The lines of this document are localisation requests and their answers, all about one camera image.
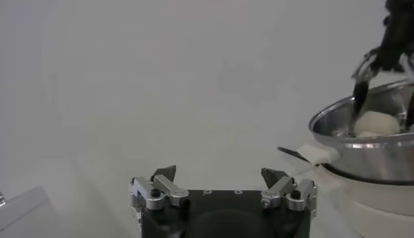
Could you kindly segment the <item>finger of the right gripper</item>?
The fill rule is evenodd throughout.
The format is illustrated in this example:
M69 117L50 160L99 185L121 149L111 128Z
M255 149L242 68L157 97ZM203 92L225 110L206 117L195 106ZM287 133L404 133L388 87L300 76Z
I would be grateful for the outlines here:
M355 81L352 93L352 116L358 116L367 98L370 81L375 78L378 71L371 66L377 55L378 49L371 49L364 54L361 63L353 72L351 78Z
M413 55L411 54L407 59L408 64L408 76L410 82L413 83ZM411 129L413 127L413 93L411 93L409 105L406 111L405 129Z

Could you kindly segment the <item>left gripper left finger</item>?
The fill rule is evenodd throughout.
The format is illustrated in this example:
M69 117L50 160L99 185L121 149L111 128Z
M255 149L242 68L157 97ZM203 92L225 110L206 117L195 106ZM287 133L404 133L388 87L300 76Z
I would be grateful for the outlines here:
M133 177L129 183L131 207L137 210L162 210L167 206L185 209L190 192L174 183L176 165L158 168L149 179Z

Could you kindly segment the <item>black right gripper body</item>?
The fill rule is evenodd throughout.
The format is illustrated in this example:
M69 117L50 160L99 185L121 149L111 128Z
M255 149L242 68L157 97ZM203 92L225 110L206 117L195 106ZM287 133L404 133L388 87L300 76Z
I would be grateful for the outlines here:
M413 0L387 0L385 32L370 68L374 72L403 72L400 58L413 52Z

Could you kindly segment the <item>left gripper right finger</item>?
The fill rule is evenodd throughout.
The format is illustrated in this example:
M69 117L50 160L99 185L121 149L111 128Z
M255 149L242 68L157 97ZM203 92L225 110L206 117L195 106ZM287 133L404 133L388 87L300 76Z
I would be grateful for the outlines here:
M269 168L262 168L261 175L267 185L267 189L261 191L262 208L278 208L284 200L288 210L316 212L318 187L313 180L303 179L297 183L284 171Z

